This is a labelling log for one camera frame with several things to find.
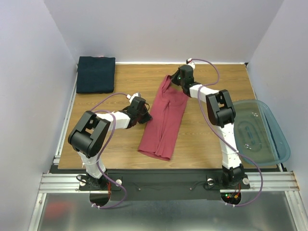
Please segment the red tank top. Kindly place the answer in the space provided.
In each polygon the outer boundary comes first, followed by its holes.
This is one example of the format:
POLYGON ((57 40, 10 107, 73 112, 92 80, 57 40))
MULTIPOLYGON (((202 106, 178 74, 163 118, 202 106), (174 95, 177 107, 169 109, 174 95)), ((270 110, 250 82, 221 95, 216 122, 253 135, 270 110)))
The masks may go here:
POLYGON ((161 82, 150 110, 138 151, 146 156, 169 161, 189 97, 171 86, 171 77, 161 82))

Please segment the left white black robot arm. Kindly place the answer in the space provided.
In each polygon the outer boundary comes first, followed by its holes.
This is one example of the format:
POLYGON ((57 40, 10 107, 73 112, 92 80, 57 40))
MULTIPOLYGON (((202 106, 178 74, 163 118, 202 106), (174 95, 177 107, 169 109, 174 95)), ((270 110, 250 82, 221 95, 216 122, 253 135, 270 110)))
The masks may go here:
POLYGON ((68 143, 80 156, 86 168, 86 178, 80 179, 97 190, 107 185, 104 166, 100 154, 106 148, 110 138, 104 141, 107 133, 114 134, 116 129, 128 129, 137 123, 144 124, 152 119, 148 112, 148 103, 138 94, 129 99, 130 105, 117 112, 99 114, 86 111, 68 136, 68 143))

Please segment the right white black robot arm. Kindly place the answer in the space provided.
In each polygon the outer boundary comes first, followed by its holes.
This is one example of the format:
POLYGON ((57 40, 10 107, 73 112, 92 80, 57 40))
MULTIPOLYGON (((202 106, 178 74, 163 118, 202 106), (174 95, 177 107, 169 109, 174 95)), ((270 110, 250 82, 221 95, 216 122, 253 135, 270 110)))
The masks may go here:
POLYGON ((193 67, 185 64, 171 76, 173 84, 180 86, 183 93, 196 98, 198 103, 205 102, 207 115, 202 114, 218 136, 222 151, 221 182, 227 188, 232 188, 245 177, 244 167, 239 157, 234 135, 235 108, 227 90, 213 90, 194 80, 193 67))

